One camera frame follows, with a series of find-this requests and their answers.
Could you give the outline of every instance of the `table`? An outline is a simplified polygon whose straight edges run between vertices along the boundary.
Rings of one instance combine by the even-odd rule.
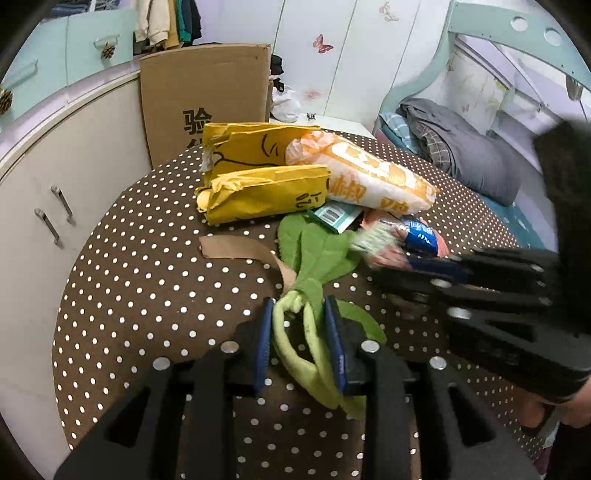
[[[439,230],[453,254],[474,247],[517,247],[503,223],[469,189],[424,160],[376,140],[343,134],[370,153],[405,165],[439,188],[422,217]],[[200,150],[185,151],[125,190],[98,223],[70,274],[53,346],[56,401],[70,448],[133,382],[166,356],[184,361],[218,348],[235,326],[252,317],[265,296],[279,297],[281,276],[252,260],[207,260],[199,237],[217,233],[255,238],[276,250],[279,218],[208,226],[196,212]],[[324,287],[354,301],[385,329],[388,343],[406,359],[443,355],[491,406],[532,457],[539,439],[521,434],[513,385],[447,350],[436,318],[403,318],[374,288],[361,265]],[[288,328],[306,352],[303,333]],[[358,476],[365,438],[362,421],[316,403],[271,355],[262,397],[234,402],[236,455],[241,478],[345,479]],[[417,433],[410,427],[411,463],[420,478]],[[186,450],[181,442],[179,478]]]

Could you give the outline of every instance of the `cabinet door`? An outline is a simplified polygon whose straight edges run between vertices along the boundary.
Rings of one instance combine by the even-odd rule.
[[[284,0],[225,0],[217,41],[275,43]]]
[[[23,158],[0,183],[0,410],[31,463],[51,478],[68,452],[56,409],[51,347],[76,256],[54,245],[35,216],[41,203],[25,163]],[[54,222],[56,214],[44,210]]]
[[[82,107],[27,152],[31,181],[43,204],[58,208],[73,261],[121,191],[151,170],[143,126],[134,80]],[[62,191],[74,222],[66,222],[52,186]]]
[[[324,115],[355,3],[285,2],[274,53],[283,58],[281,80],[302,95],[304,112]]]
[[[420,0],[357,2],[326,115],[371,129],[392,87]]]
[[[36,26],[2,80],[12,106],[0,115],[0,132],[23,113],[66,86],[67,18]]]
[[[68,17],[68,85],[130,61],[133,56],[134,25],[135,10],[126,8]],[[110,59],[101,56],[107,43],[115,46],[115,53]]]

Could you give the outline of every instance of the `barcode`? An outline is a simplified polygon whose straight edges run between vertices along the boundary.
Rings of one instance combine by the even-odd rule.
[[[324,212],[322,212],[322,215],[320,215],[320,218],[322,218],[326,223],[329,223],[331,225],[334,225],[337,220],[341,217],[341,215],[344,214],[344,211],[341,210],[338,207],[327,207],[326,210]]]

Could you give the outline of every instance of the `blue packaging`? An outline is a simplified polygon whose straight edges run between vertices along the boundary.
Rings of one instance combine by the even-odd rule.
[[[416,220],[403,219],[402,221],[408,229],[404,246],[416,253],[436,257],[439,249],[433,229]]]

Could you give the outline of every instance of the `light blue furniture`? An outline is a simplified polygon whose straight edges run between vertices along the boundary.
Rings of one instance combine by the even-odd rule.
[[[0,132],[56,91],[133,56],[135,10],[90,12],[37,25],[0,82],[12,92],[10,110],[0,115]],[[111,59],[101,58],[109,43]]]
[[[458,34],[484,38],[527,53],[591,89],[591,72],[569,36],[552,17],[453,1],[431,63],[417,77],[388,92],[380,115],[395,112],[402,100],[421,92],[435,81],[452,58]]]

